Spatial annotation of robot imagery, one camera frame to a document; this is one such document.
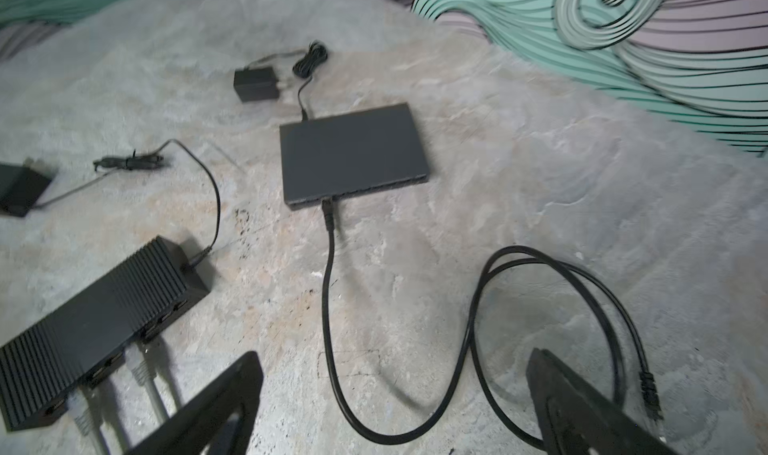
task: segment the gray stone surface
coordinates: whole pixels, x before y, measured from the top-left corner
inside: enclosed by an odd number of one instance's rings
[[[426,184],[340,204],[332,330],[362,420],[395,433],[428,416],[480,268],[518,243],[587,266],[624,300],[673,447],[768,452],[768,169],[385,0],[126,0],[0,67],[0,160],[56,165],[46,196],[89,180],[91,160],[170,137],[216,175],[213,291],[154,348],[175,387],[159,383],[171,411],[255,350],[266,381],[250,453],[533,452],[494,417],[471,366],[414,443],[378,447],[343,420],[322,362],[322,217],[282,201],[278,126],[299,118],[291,60],[276,65],[290,84],[280,101],[243,105],[232,89],[235,67],[315,38],[332,51],[305,92],[315,116],[408,102],[433,169]],[[208,243],[208,181],[184,153],[168,156],[163,172],[120,173],[0,220],[1,343],[156,234]],[[608,392],[596,322],[543,268],[488,287],[478,340],[504,409],[526,429],[538,432],[524,380],[533,347]],[[627,409],[645,425],[625,347]],[[114,453],[155,428],[125,368],[99,396]],[[0,435],[0,453],[91,450],[66,416]]]

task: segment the wave pattern mural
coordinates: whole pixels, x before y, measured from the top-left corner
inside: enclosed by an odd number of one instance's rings
[[[426,18],[768,152],[768,0],[410,1]]]

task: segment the spiral design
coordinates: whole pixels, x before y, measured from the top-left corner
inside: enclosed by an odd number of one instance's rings
[[[611,7],[624,0],[602,0]],[[629,11],[605,25],[587,21],[581,13],[581,0],[554,0],[554,24],[563,42],[582,50],[615,45],[645,24],[663,0],[637,0]]]

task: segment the ribbed black network switch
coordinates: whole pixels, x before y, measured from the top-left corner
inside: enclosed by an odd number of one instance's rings
[[[157,237],[0,348],[0,410],[8,431],[44,427],[76,386],[95,386],[124,348],[149,341],[209,293],[187,256]]]

